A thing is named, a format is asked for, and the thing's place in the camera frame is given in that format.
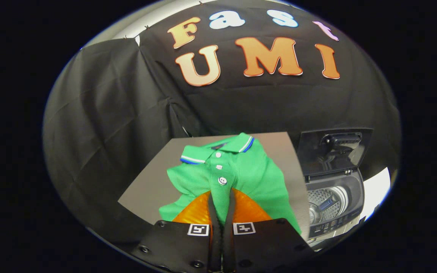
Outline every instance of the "washing machine drum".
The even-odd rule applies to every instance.
[[[329,221],[342,215],[349,206],[347,191],[342,186],[308,191],[310,224]]]

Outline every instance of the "black fabric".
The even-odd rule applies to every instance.
[[[53,87],[43,127],[50,177],[74,216],[110,242],[151,228],[118,199],[168,140],[187,137],[173,104],[134,39],[83,48]]]
[[[267,15],[268,9],[291,14],[299,26],[279,26]],[[224,10],[236,11],[245,24],[211,29],[208,17]],[[197,31],[190,33],[195,36],[194,40],[174,49],[174,39],[167,33],[168,29],[192,17],[201,19],[196,23]],[[312,22],[316,20],[328,26],[340,40],[326,36]],[[296,41],[296,55],[303,74],[284,76],[276,70],[272,75],[265,71],[262,76],[245,77],[243,50],[234,44],[236,39],[244,37],[257,38],[269,48],[274,38],[292,38]],[[321,74],[323,61],[314,47],[317,43],[335,51],[340,79],[327,79]],[[208,45],[218,46],[219,79],[200,87],[187,84],[175,59],[193,52],[196,71],[206,74],[208,66],[198,50]],[[227,135],[287,131],[293,143],[297,143],[302,131],[369,127],[374,129],[374,135],[361,166],[365,178],[386,166],[392,174],[399,166],[399,112],[387,80],[356,43],[328,22],[305,11],[266,1],[208,2],[151,26],[140,34],[140,46],[143,55],[153,60],[149,67],[151,74],[155,78],[164,77],[181,91],[198,119],[194,124],[199,123],[205,132]]]
[[[299,26],[275,24],[268,9],[288,12]],[[210,15],[224,10],[238,12],[246,23],[211,29]],[[168,29],[191,17],[201,18],[195,40],[173,49]],[[400,124],[390,87],[370,57],[328,22],[274,2],[218,0],[178,12],[139,36],[140,45],[128,38],[83,48],[57,79],[44,116],[43,145],[55,188],[73,215],[106,240],[136,242],[151,228],[118,199],[172,138],[287,131],[296,144],[302,131],[369,127],[374,133],[360,166],[364,178],[399,166]],[[248,36],[269,48],[274,38],[293,38],[303,74],[245,77],[244,54],[234,41]],[[335,50],[340,79],[322,76],[317,43]],[[197,72],[206,74],[198,50],[208,45],[218,45],[221,76],[211,85],[191,86],[175,59],[193,52]]]

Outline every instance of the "washing machine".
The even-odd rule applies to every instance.
[[[364,187],[358,167],[372,133],[370,128],[301,133],[297,155],[308,191],[310,247],[359,223]]]

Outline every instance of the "screw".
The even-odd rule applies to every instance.
[[[203,267],[203,263],[199,262],[199,261],[193,261],[192,266],[196,267],[196,268],[201,268],[201,267]]]

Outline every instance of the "polo shirt collar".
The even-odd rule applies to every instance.
[[[246,152],[252,146],[254,138],[246,133],[226,138],[225,140],[217,141],[202,147],[186,145],[180,160],[189,164],[203,164],[216,151],[226,152]],[[218,149],[212,147],[225,144]]]

